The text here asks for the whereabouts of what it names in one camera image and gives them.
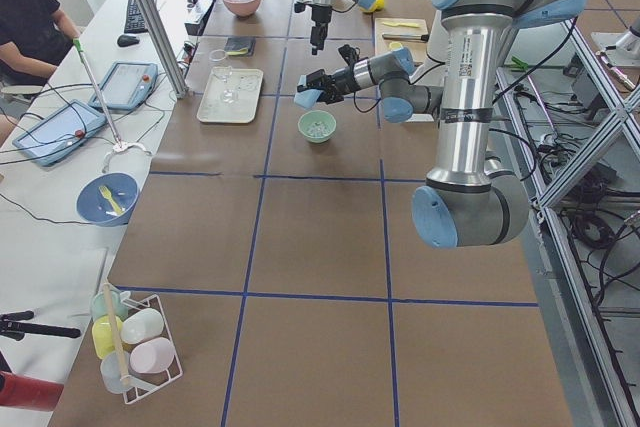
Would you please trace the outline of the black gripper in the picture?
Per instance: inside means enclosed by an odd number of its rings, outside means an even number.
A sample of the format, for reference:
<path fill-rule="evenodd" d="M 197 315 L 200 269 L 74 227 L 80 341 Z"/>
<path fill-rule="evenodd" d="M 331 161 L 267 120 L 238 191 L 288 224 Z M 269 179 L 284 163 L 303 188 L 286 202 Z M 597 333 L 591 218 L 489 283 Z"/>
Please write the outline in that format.
<path fill-rule="evenodd" d="M 325 45 L 333 8 L 331 5 L 303 1 L 296 1 L 294 4 L 295 13 L 301 13 L 306 8 L 311 9 L 311 20 L 314 23 L 311 29 L 310 43 L 312 45 L 312 54 L 316 55 L 319 47 Z"/>
<path fill-rule="evenodd" d="M 338 103 L 344 97 L 358 92 L 361 87 L 355 80 L 354 67 L 360 61 L 360 49 L 344 44 L 338 52 L 347 66 L 331 75 L 324 72 L 312 72 L 302 75 L 298 82 L 298 91 L 319 90 L 323 92 L 319 101 L 322 103 Z"/>

